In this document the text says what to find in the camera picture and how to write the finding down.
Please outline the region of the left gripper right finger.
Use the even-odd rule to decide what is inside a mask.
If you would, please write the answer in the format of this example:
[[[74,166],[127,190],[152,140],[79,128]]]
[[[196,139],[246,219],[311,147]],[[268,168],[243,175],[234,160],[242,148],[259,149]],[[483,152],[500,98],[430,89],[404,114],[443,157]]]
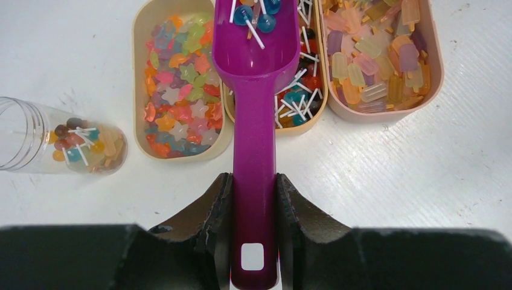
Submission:
[[[510,289],[511,242],[493,230],[351,228],[277,175],[284,289]]]

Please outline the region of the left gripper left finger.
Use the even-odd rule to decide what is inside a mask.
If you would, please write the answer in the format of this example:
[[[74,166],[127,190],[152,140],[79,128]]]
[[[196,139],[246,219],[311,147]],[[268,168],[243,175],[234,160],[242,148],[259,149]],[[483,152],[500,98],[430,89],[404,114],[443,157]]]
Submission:
[[[137,224],[1,228],[2,289],[228,289],[232,175],[145,230]]]

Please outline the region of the clear plastic jar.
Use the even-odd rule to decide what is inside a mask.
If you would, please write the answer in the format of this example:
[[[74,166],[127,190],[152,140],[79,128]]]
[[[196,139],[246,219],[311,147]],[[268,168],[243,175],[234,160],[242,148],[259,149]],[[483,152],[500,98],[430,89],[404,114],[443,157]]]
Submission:
[[[126,155],[126,137],[116,126],[1,97],[2,171],[109,175]]]

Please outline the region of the magenta plastic scoop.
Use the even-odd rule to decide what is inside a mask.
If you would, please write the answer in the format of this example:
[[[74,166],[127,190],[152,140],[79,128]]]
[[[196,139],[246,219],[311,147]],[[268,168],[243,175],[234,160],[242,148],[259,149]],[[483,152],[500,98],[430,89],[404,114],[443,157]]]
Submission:
[[[216,2],[213,36],[214,66],[235,97],[231,281],[239,289],[270,289],[278,280],[275,94],[298,67],[298,3],[282,1],[275,29],[252,37],[249,21],[234,22],[232,6]]]

